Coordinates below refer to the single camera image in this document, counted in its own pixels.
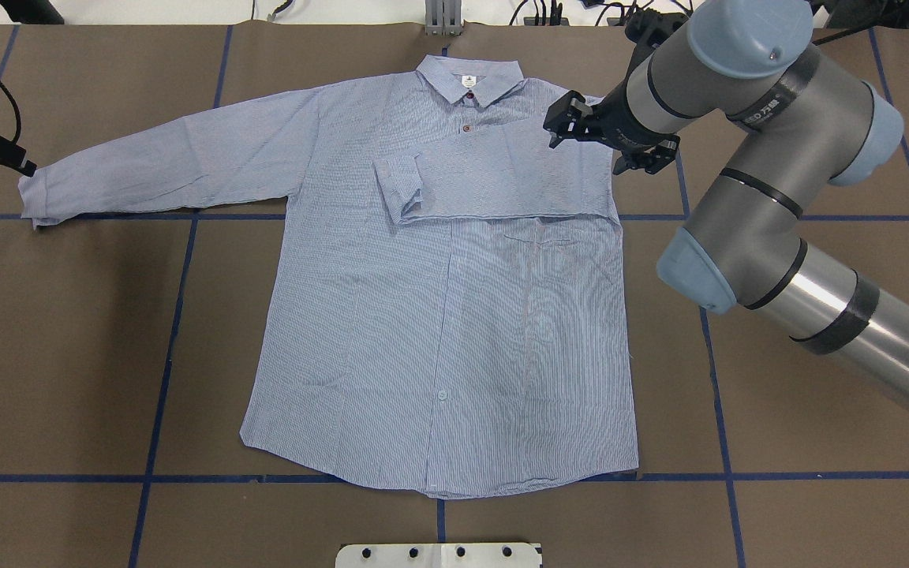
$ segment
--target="shirt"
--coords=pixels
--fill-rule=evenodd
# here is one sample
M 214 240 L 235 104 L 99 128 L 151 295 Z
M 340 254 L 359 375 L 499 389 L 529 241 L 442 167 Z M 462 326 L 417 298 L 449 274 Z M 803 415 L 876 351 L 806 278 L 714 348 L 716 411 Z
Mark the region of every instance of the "shirt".
M 288 196 L 248 446 L 443 499 L 632 470 L 611 152 L 549 150 L 565 92 L 427 57 L 77 152 L 21 180 L 23 216 Z

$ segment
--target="folded sleeve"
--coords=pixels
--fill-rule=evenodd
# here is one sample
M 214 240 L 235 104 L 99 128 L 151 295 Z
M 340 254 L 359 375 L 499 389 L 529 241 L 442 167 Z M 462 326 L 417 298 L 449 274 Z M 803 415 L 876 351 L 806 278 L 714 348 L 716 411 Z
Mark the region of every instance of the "folded sleeve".
M 611 148 L 548 143 L 541 119 L 528 118 L 376 159 L 374 168 L 396 224 L 576 215 L 618 222 Z
M 50 226 L 87 212 L 146 212 L 295 195 L 318 133 L 321 89 L 178 118 L 22 177 L 23 217 Z

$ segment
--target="metal bracket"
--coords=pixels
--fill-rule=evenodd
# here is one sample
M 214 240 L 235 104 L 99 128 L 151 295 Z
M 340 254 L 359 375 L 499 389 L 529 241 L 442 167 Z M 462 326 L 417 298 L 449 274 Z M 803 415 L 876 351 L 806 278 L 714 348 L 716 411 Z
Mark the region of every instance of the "metal bracket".
M 347 545 L 335 568 L 541 568 L 542 546 L 530 543 Z
M 462 0 L 426 0 L 426 35 L 460 36 Z

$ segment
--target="black cable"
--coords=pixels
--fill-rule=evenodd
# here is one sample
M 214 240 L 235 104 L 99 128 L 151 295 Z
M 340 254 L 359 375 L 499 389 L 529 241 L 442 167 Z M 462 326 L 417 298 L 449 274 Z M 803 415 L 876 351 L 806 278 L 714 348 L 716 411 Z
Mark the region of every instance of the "black cable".
M 682 4 L 681 2 L 679 2 L 679 0 L 671 0 L 671 3 L 677 5 L 679 7 L 679 10 L 682 10 L 684 14 L 686 14 L 688 16 L 693 15 L 693 8 L 692 8 L 693 0 L 690 0 L 689 8 L 686 8 L 686 4 Z
M 9 104 L 13 107 L 13 115 L 16 118 L 16 132 L 13 134 L 13 143 L 16 143 L 16 140 L 19 140 L 19 133 L 23 127 L 21 120 L 19 119 L 19 105 L 16 104 L 16 100 L 12 97 L 12 93 L 9 92 L 9 89 L 6 89 L 6 86 L 3 85 L 2 80 L 0 79 L 0 89 L 6 94 L 6 98 L 9 99 Z
M 278 16 L 280 12 L 289 8 L 290 4 L 293 4 L 293 0 L 286 0 L 286 2 L 280 4 L 278 8 L 275 8 L 275 10 L 271 11 L 271 14 L 268 14 L 268 21 L 273 21 L 275 19 L 275 16 Z
M 862 25 L 856 25 L 854 28 L 843 29 L 843 30 L 840 30 L 840 32 L 833 33 L 832 35 L 827 35 L 826 37 L 821 37 L 821 39 L 816 39 L 815 42 L 812 42 L 812 44 L 813 44 L 813 46 L 822 46 L 823 43 L 830 43 L 836 39 L 842 39 L 843 37 L 853 36 L 853 35 L 855 35 L 855 33 L 858 33 L 858 32 L 864 32 L 866 29 L 874 28 L 874 26 L 879 25 L 882 21 L 886 21 L 889 18 L 892 18 L 892 17 L 899 18 L 901 15 L 903 15 L 903 8 L 904 7 L 897 8 L 896 10 L 894 10 L 888 14 L 879 14 L 869 23 L 862 24 Z
M 518 7 L 514 8 L 514 14 L 511 16 L 511 21 L 510 21 L 510 23 L 508 23 L 508 25 L 514 25 L 514 21 L 516 21 L 516 19 L 517 19 L 518 12 L 520 12 L 521 8 L 523 8 L 524 5 L 527 3 L 528 3 L 528 0 L 521 0 L 521 3 L 518 4 Z
M 602 23 L 602 16 L 605 15 L 605 12 L 609 11 L 609 8 L 619 8 L 619 19 L 623 21 L 623 16 L 627 13 L 627 7 L 623 6 L 620 2 L 611 2 L 609 4 L 602 5 L 602 12 L 598 14 L 598 19 L 595 21 L 595 25 Z

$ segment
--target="gray robot arm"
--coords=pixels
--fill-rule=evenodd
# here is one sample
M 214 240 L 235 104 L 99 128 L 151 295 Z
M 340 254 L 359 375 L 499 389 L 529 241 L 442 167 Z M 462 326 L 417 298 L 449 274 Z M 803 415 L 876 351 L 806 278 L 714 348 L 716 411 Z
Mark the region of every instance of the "gray robot arm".
M 827 183 L 887 161 L 903 120 L 867 83 L 810 43 L 802 0 L 708 0 L 592 108 L 573 92 L 546 129 L 623 152 L 616 173 L 659 170 L 677 133 L 720 109 L 748 134 L 657 264 L 711 312 L 736 303 L 793 341 L 855 364 L 909 407 L 909 306 L 795 234 Z

